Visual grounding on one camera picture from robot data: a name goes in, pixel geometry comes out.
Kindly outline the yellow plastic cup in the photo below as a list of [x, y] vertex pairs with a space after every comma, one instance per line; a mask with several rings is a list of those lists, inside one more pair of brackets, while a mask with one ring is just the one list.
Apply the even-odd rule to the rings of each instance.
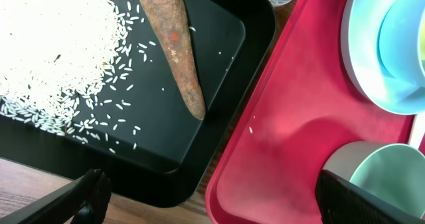
[[425, 61], [425, 26], [423, 25], [420, 32], [420, 58], [421, 61]]

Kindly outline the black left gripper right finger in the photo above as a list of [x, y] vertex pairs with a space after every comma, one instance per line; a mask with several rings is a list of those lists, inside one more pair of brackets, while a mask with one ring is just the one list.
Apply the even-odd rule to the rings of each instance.
[[342, 177], [323, 169], [315, 186], [323, 224], [424, 224]]

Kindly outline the small light blue bowl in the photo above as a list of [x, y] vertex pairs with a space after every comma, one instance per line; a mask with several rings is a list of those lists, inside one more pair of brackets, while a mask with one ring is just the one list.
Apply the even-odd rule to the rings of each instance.
[[421, 33], [424, 0], [396, 0], [384, 17], [379, 34], [382, 63], [395, 78], [424, 86]]

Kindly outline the white plastic spoon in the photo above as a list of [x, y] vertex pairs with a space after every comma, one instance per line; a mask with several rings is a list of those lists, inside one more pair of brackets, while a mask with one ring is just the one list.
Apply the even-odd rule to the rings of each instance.
[[410, 129], [410, 136], [408, 139], [408, 145], [412, 146], [413, 148], [419, 149], [422, 139], [424, 137], [424, 129], [425, 127], [425, 114], [419, 113], [415, 115], [412, 127]]

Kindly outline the light blue plate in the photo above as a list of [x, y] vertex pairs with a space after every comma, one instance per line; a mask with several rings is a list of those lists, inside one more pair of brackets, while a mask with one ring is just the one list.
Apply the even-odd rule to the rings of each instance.
[[397, 79], [384, 68], [379, 32], [396, 0], [347, 0], [341, 23], [341, 53], [351, 82], [379, 108], [400, 115], [424, 111], [424, 88]]

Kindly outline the mint green bowl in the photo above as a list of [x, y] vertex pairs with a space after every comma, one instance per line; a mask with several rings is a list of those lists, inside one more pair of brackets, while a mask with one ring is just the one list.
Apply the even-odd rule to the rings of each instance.
[[351, 142], [323, 168], [407, 214], [424, 215], [424, 154], [412, 146]]

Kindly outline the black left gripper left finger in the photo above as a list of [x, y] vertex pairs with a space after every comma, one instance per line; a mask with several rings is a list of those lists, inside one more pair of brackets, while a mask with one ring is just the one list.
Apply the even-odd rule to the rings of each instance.
[[100, 169], [1, 218], [1, 224], [71, 223], [101, 224], [112, 196], [112, 185]]

